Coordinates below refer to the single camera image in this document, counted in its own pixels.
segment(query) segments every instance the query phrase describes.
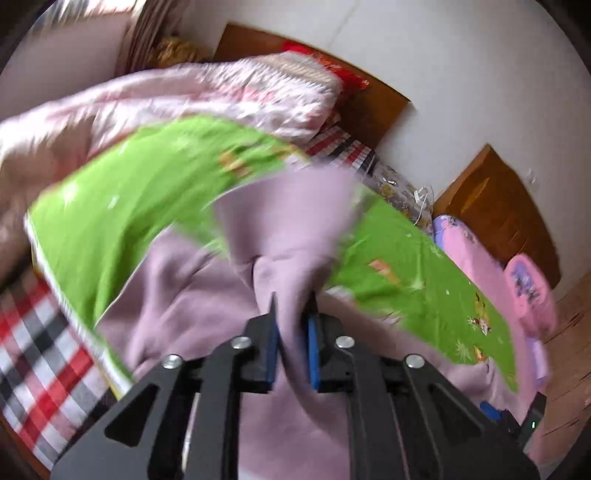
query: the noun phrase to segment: wooden headboard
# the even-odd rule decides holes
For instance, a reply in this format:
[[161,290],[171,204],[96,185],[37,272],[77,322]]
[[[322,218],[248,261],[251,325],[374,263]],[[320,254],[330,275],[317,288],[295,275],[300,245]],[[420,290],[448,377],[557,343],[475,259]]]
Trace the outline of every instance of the wooden headboard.
[[[255,55],[279,53],[285,40],[292,39],[229,23],[213,55],[213,61],[234,61]],[[340,126],[360,142],[375,148],[409,100],[369,73],[326,52],[322,53],[333,62],[369,81],[368,88],[339,110],[342,117]]]
[[437,199],[433,216],[437,215],[462,220],[503,265],[524,253],[552,288],[560,281],[558,255],[534,201],[517,173],[490,145]]

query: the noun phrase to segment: lavender fabric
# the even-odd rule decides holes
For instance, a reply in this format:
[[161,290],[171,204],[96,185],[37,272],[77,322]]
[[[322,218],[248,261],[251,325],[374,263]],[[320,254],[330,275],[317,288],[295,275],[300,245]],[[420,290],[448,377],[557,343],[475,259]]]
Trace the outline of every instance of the lavender fabric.
[[[225,193],[214,209],[230,260],[170,227],[99,321],[99,333],[139,378],[168,353],[186,359],[209,354],[240,334],[249,318],[267,312],[275,292],[281,362],[272,393],[243,397],[241,471],[265,479],[349,477],[344,398],[317,394],[307,385],[298,324],[309,292],[322,288],[340,239],[355,221],[355,189],[344,171],[307,168]],[[472,401],[521,414],[493,360],[454,365],[334,297],[319,294],[318,304],[376,353],[420,353]]]

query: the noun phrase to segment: green blanket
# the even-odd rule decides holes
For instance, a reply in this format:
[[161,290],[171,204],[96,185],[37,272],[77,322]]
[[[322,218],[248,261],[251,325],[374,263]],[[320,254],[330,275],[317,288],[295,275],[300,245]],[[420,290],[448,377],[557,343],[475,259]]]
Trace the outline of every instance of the green blanket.
[[[210,116],[143,128],[42,195],[28,230],[70,320],[96,353],[96,322],[160,231],[175,223],[223,254],[212,200],[286,163],[306,161],[290,144]],[[431,239],[367,194],[368,210],[346,243],[330,291],[454,362],[493,357],[516,390],[503,318]]]

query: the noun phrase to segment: striped fabric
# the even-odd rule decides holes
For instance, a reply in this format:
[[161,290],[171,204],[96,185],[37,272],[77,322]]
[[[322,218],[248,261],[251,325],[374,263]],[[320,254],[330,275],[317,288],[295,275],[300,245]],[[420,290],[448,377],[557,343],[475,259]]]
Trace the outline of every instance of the striped fabric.
[[305,147],[312,161],[349,166],[365,177],[377,161],[375,152],[335,125],[316,135]]
[[31,266],[0,294],[0,410],[51,469],[89,419],[114,401],[109,387]]

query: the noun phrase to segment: pink cushion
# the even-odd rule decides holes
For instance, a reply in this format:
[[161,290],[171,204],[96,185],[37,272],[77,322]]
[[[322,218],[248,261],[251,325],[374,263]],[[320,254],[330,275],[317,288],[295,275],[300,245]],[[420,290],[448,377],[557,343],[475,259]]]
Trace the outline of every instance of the pink cushion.
[[514,308],[525,332],[536,338],[552,332],[557,324],[556,302],[543,273],[524,254],[511,258],[505,278],[514,293]]

